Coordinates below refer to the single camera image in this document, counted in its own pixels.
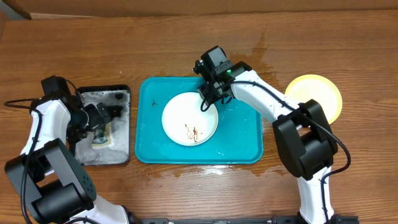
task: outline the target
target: plastic tray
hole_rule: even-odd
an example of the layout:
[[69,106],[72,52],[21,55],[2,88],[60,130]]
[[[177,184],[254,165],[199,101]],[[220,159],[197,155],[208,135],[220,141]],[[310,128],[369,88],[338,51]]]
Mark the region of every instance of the plastic tray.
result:
[[218,127],[214,135],[197,146],[173,142],[162,127],[162,113],[175,96],[196,92],[200,77],[156,77],[141,85],[135,152],[145,163],[158,164],[252,164],[263,152],[261,115],[247,104],[218,101]]

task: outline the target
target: yellow plate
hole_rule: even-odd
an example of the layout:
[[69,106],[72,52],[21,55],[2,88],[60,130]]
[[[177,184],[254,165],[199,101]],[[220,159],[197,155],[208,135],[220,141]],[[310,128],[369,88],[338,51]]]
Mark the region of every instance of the yellow plate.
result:
[[286,88],[285,95],[303,103],[314,99],[322,106],[329,124],[337,119],[343,107],[340,91],[335,84],[319,75],[296,78]]

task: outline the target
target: food residue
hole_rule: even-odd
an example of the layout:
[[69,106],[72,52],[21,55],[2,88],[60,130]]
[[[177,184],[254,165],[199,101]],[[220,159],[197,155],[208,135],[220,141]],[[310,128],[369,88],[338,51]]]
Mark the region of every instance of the food residue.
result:
[[198,130],[197,130],[196,126],[194,126],[193,129],[190,129],[185,124],[185,129],[187,130],[187,138],[193,139],[195,142],[198,142]]

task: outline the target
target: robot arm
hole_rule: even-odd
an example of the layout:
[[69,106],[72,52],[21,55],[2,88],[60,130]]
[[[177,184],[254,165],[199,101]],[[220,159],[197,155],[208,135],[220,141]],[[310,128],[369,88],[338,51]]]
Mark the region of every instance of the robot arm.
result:
[[[331,132],[321,106],[313,100],[299,103],[286,97],[263,81],[244,62],[232,65],[218,46],[203,54],[201,59],[196,61],[193,71],[196,74],[200,73],[205,80],[205,83],[198,87],[205,103],[210,105],[220,99],[232,97],[249,104],[262,114],[274,128],[281,161],[287,170],[297,177],[301,217],[306,223],[325,223],[320,179],[331,170],[333,155],[337,152],[336,142],[316,127],[311,127],[310,132],[300,137],[297,130],[302,126],[308,127],[308,124],[271,94]],[[271,93],[244,82],[256,82]],[[328,179],[324,187],[326,209],[328,217],[331,218],[334,211],[330,205]]]
[[[83,97],[72,95],[62,77],[42,81],[45,96],[32,102],[32,128],[20,156],[6,163],[5,171],[30,214],[38,223],[63,223],[69,219],[89,218],[97,223],[127,224],[129,213],[96,194],[90,176],[66,148],[112,120],[112,113],[103,103],[83,106]],[[25,159],[34,142],[42,114],[37,144],[31,152],[26,177],[25,195],[21,195],[21,180]],[[38,182],[55,172],[58,179],[39,187]]]

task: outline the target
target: wood grain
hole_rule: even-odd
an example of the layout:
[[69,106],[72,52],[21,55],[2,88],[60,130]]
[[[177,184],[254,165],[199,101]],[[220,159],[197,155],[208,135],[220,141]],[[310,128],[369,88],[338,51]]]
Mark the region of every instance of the wood grain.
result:
[[[42,96],[40,81],[51,75],[76,86],[127,84],[131,160],[86,167],[101,196],[139,217],[270,217],[296,214],[300,198],[269,123],[264,155],[251,166],[143,164],[134,155],[139,87],[149,77],[193,76],[195,60],[214,45],[280,91],[300,75],[318,74],[343,96],[331,127],[353,159],[331,178],[333,208],[361,223],[391,223],[398,218],[397,37],[398,11],[10,21],[0,43],[0,101]],[[0,106],[0,166],[19,155],[30,126],[26,111]],[[345,162],[339,150],[333,167]],[[22,223],[4,173],[0,197],[0,220]]]
[[251,12],[398,9],[396,0],[3,0],[34,14],[74,16],[175,16]]

